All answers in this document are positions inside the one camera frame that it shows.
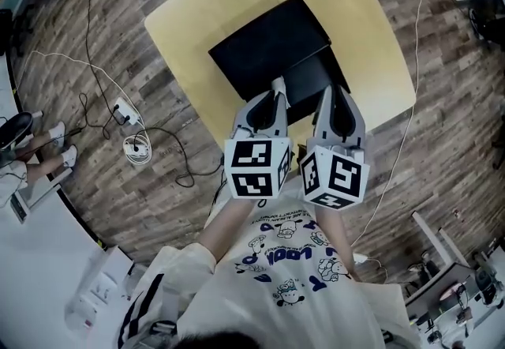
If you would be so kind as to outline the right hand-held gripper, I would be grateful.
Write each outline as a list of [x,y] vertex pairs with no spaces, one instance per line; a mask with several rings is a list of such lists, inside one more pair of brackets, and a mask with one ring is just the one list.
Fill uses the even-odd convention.
[[[314,114],[307,154],[300,162],[306,202],[334,210],[360,204],[370,166],[365,162],[365,120],[350,94],[328,85]],[[333,115],[335,110],[335,133]]]

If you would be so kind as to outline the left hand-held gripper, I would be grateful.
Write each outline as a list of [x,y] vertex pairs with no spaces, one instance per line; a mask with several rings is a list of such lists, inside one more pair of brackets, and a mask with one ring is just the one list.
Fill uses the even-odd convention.
[[236,114],[234,131],[225,140],[225,175],[236,199],[277,198],[290,171],[293,142],[284,78],[271,86]]

